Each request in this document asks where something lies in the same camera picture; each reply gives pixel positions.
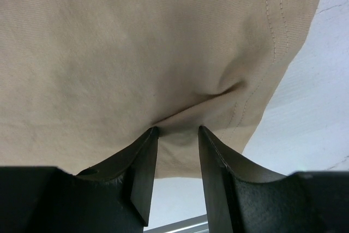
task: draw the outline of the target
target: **stitched seam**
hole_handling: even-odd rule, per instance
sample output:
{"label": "stitched seam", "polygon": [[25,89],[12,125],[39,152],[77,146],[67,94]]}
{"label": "stitched seam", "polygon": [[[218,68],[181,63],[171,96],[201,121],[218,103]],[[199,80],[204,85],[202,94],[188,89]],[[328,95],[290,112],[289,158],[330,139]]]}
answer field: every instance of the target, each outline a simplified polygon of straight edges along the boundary
{"label": "stitched seam", "polygon": [[227,130],[227,128],[230,126],[231,122],[233,121],[233,118],[235,116],[235,112],[236,112],[236,106],[238,105],[238,103],[235,103],[235,106],[234,106],[234,111],[233,111],[233,115],[231,115],[231,118],[230,118],[230,121],[228,122],[228,125],[225,127],[224,131],[223,131],[223,134],[222,136],[220,136],[220,139],[219,140],[222,140],[224,134],[225,134],[225,131]]}
{"label": "stitched seam", "polygon": [[244,105],[244,110],[243,110],[243,113],[242,113],[242,116],[241,116],[241,119],[240,119],[239,123],[237,124],[237,126],[234,128],[233,132],[231,133],[231,136],[230,136],[230,138],[229,138],[229,141],[228,141],[228,144],[227,144],[227,145],[230,144],[230,141],[231,141],[231,139],[232,139],[232,137],[233,137],[233,134],[234,134],[235,130],[240,126],[242,120],[243,120],[244,117],[245,117],[246,107],[247,107],[247,104],[248,104],[250,98],[251,98],[251,97],[254,95],[254,93],[256,93],[256,91],[259,89],[261,83],[264,81],[264,78],[265,78],[266,75],[269,73],[269,71],[270,71],[272,65],[273,65],[273,64],[275,63],[275,61],[276,61],[275,34],[274,34],[274,29],[273,29],[273,27],[272,27],[272,23],[271,23],[271,21],[270,21],[268,0],[266,0],[266,11],[267,11],[267,18],[268,18],[270,33],[271,33],[271,35],[272,35],[273,44],[274,44],[274,59],[273,59],[273,62],[271,63],[271,65],[269,66],[269,68],[267,69],[266,73],[263,75],[263,77],[262,77],[261,81],[259,82],[258,86],[256,87],[256,89],[252,92],[252,94],[251,94],[251,95],[248,97],[248,99],[246,100],[245,105]]}
{"label": "stitched seam", "polygon": [[289,40],[288,40],[288,29],[287,29],[287,23],[286,23],[286,19],[285,19],[285,15],[284,15],[284,7],[282,6],[282,0],[280,0],[280,11],[281,11],[281,17],[284,21],[285,31],[286,31],[286,52],[285,53],[287,53],[290,45],[289,45]]}

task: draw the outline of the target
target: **white wall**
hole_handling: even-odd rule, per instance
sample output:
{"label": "white wall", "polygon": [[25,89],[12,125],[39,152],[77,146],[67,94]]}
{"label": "white wall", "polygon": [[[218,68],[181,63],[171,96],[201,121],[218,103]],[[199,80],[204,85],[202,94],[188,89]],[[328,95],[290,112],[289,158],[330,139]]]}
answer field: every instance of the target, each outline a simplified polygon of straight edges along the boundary
{"label": "white wall", "polygon": [[[349,0],[320,0],[244,155],[283,174],[349,170]],[[149,229],[205,213],[201,180],[155,181]]]}

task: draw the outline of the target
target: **white background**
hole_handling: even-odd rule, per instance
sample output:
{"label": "white background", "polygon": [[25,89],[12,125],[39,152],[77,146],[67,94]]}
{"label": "white background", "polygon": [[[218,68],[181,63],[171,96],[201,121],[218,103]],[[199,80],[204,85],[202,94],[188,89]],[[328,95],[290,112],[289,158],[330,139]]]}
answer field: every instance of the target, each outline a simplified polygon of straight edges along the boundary
{"label": "white background", "polygon": [[[349,170],[349,0],[320,0],[244,155],[285,175]],[[156,180],[146,229],[203,214],[201,180]]]}

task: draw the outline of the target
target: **grey metal bar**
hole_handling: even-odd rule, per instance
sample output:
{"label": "grey metal bar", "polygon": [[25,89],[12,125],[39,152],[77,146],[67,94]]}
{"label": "grey metal bar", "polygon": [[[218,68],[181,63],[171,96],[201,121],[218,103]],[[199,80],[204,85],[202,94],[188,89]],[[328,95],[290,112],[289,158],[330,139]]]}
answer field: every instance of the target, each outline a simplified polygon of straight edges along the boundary
{"label": "grey metal bar", "polygon": [[144,233],[208,233],[207,216],[190,218],[159,228],[144,231]]}

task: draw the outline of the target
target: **beige fabric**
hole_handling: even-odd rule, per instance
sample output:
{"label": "beige fabric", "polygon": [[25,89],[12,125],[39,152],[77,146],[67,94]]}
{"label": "beige fabric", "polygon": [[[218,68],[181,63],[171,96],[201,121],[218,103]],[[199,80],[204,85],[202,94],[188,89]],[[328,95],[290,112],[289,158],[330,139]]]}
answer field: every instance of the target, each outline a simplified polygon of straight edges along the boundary
{"label": "beige fabric", "polygon": [[199,176],[197,127],[242,152],[317,4],[0,0],[0,164],[77,173],[157,125],[157,177]]}

